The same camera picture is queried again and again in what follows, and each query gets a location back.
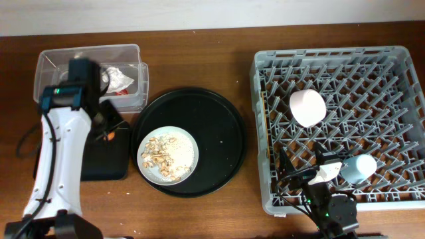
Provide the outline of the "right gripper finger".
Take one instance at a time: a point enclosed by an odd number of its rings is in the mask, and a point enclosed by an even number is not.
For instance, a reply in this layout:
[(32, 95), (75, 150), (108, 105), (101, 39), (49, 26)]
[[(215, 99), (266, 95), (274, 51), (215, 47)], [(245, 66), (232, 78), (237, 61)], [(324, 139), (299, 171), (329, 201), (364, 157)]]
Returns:
[(289, 175), (294, 172), (294, 166), (288, 155), (286, 154), (286, 150), (284, 148), (280, 149), (279, 152), (279, 172), (284, 175)]
[(315, 151), (315, 158), (317, 163), (324, 163), (332, 159), (332, 154), (322, 147), (318, 142), (313, 144)]

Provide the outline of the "red snack wrapper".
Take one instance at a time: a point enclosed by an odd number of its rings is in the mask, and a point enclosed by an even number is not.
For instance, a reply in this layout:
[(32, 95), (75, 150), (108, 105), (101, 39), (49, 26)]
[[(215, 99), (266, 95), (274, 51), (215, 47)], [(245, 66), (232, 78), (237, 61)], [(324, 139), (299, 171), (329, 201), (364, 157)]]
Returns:
[(127, 90), (121, 90), (119, 92), (115, 92), (116, 96), (126, 96), (128, 95), (128, 91)]

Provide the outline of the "orange carrot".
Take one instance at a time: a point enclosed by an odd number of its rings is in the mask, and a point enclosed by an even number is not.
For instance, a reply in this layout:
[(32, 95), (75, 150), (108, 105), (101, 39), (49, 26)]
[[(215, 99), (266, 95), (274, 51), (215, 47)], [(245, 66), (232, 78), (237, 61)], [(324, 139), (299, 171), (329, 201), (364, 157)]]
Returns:
[(112, 141), (115, 138), (115, 133), (114, 132), (110, 132), (109, 134), (107, 134), (107, 136), (104, 136), (104, 140), (105, 141)]

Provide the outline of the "white napkin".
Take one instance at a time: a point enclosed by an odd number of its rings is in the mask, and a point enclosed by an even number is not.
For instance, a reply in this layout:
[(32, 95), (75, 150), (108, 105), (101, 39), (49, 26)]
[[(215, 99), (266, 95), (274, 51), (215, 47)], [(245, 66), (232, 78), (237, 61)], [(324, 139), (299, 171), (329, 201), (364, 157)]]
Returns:
[(102, 81), (107, 84), (107, 93), (121, 92), (134, 83), (119, 68), (110, 66), (102, 73)]

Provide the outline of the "blue plastic cup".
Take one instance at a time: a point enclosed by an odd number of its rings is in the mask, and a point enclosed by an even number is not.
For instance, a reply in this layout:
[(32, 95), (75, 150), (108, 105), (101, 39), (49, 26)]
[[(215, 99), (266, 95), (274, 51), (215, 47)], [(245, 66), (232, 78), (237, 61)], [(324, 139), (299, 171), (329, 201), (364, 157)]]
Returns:
[(375, 159), (368, 154), (357, 155), (344, 160), (341, 176), (350, 184), (359, 184), (368, 179), (376, 170)]

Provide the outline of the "grey plate with food scraps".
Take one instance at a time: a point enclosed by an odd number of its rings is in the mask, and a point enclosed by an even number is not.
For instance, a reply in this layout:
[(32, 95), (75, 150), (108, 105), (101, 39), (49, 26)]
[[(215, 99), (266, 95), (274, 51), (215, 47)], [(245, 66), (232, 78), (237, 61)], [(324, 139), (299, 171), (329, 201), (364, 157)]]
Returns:
[(148, 182), (171, 186), (187, 180), (199, 161), (194, 137), (179, 127), (165, 126), (148, 133), (137, 149), (136, 165)]

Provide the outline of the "wooden chopstick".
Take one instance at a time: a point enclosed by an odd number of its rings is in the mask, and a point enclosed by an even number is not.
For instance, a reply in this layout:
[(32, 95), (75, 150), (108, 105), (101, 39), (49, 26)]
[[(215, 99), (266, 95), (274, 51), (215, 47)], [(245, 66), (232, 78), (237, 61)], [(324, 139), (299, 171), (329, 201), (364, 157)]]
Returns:
[(270, 143), (268, 138), (268, 121), (267, 121), (267, 112), (266, 112), (267, 103), (265, 102), (264, 92), (261, 92), (261, 97), (262, 97), (262, 107), (263, 107), (263, 120), (264, 120), (264, 127), (265, 127), (266, 156), (268, 160), (270, 160), (270, 150), (269, 150)]

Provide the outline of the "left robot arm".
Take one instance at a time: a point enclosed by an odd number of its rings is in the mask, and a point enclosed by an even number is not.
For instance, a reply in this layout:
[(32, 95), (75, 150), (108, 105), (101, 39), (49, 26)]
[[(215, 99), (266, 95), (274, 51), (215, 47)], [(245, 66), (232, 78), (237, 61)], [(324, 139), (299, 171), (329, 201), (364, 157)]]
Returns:
[(23, 218), (9, 222), (5, 238), (102, 238), (83, 219), (80, 178), (86, 141), (106, 139), (123, 118), (101, 86), (105, 71), (93, 60), (75, 58), (68, 78), (44, 88), (39, 99), (42, 143), (35, 184)]

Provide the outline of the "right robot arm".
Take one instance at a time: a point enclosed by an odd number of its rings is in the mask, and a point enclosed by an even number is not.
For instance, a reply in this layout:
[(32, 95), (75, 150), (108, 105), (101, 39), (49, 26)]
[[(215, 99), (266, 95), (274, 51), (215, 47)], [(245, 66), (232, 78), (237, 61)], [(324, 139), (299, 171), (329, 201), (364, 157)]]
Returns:
[(316, 164), (296, 169), (286, 152), (279, 152), (280, 179), (276, 194), (281, 200), (311, 219), (323, 238), (356, 238), (357, 198), (346, 191), (331, 191), (343, 161), (319, 143), (314, 144)]

